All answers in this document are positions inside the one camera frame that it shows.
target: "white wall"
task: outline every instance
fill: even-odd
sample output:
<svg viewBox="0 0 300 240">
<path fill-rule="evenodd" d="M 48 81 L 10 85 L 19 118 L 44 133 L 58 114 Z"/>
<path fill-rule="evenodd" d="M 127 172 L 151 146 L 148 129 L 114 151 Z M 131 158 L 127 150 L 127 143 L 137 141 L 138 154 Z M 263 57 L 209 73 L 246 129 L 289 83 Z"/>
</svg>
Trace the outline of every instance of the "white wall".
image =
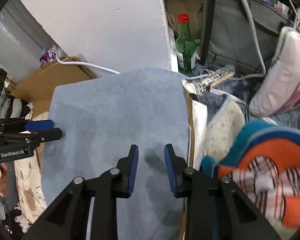
<svg viewBox="0 0 300 240">
<path fill-rule="evenodd" d="M 21 0 L 68 54 L 119 72 L 171 69 L 163 0 Z"/>
</svg>

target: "cardboard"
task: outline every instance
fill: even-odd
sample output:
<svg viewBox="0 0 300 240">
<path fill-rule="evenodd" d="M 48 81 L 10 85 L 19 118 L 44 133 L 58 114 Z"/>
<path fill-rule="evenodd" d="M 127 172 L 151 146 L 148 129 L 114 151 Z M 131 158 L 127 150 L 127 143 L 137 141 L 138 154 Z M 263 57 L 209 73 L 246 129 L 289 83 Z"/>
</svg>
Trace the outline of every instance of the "cardboard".
<svg viewBox="0 0 300 240">
<path fill-rule="evenodd" d="M 67 57 L 63 61 L 73 60 Z M 32 118 L 35 118 L 39 114 L 49 111 L 52 95 L 57 86 L 93 79 L 91 74 L 87 75 L 82 70 L 82 67 L 87 69 L 84 66 L 62 65 L 56 60 L 51 61 L 21 81 L 11 95 L 28 103 L 33 102 Z"/>
<path fill-rule="evenodd" d="M 4 88 L 6 92 L 11 93 L 16 88 L 15 82 L 10 80 L 9 78 L 6 78 L 6 82 L 9 83 L 8 87 Z"/>
<path fill-rule="evenodd" d="M 80 61 L 77 57 L 71 57 L 71 58 L 73 61 Z M 92 79 L 97 78 L 97 76 L 94 73 L 92 73 L 86 66 L 78 65 L 78 67 Z"/>
</svg>

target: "blue gripper pad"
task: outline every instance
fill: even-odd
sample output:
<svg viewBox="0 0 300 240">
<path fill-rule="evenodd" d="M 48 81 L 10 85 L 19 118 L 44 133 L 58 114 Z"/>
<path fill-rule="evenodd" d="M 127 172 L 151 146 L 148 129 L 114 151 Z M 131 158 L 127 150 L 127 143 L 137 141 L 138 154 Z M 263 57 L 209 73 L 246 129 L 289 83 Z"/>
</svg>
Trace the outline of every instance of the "blue gripper pad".
<svg viewBox="0 0 300 240">
<path fill-rule="evenodd" d="M 128 195 L 129 195 L 129 197 L 131 197 L 131 194 L 134 189 L 134 182 L 136 181 L 138 159 L 139 159 L 139 149 L 138 149 L 138 146 L 136 146 L 136 149 L 135 149 L 135 152 L 133 155 L 133 160 L 131 163 L 130 174 L 129 174 L 129 178 L 128 178 Z"/>
<path fill-rule="evenodd" d="M 25 125 L 26 131 L 33 132 L 45 129 L 52 129 L 54 126 L 51 120 L 30 121 Z"/>
<path fill-rule="evenodd" d="M 167 174 L 169 178 L 169 183 L 170 183 L 170 189 L 171 192 L 173 193 L 173 196 L 175 197 L 177 195 L 177 177 L 175 175 L 175 172 L 173 170 L 170 154 L 169 154 L 169 149 L 168 146 L 166 145 L 164 147 L 164 161 L 166 163 L 167 167 Z"/>
</svg>

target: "human hand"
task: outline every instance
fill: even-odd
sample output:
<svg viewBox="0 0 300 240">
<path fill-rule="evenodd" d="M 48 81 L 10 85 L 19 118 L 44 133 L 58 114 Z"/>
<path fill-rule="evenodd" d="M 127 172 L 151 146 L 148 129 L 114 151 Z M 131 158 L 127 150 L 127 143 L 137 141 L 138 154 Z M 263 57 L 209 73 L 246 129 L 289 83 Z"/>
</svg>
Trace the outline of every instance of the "human hand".
<svg viewBox="0 0 300 240">
<path fill-rule="evenodd" d="M 0 196 L 4 197 L 8 194 L 8 166 L 2 163 L 2 170 L 0 170 Z"/>
</svg>

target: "red bottle cap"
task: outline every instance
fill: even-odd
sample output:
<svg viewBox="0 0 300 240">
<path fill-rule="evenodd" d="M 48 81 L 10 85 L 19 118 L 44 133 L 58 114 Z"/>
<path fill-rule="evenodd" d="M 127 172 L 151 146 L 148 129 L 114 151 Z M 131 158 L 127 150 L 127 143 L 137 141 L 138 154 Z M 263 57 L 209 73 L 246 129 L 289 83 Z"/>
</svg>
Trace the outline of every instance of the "red bottle cap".
<svg viewBox="0 0 300 240">
<path fill-rule="evenodd" d="M 178 14 L 178 23 L 189 23 L 189 15 L 187 14 Z"/>
</svg>

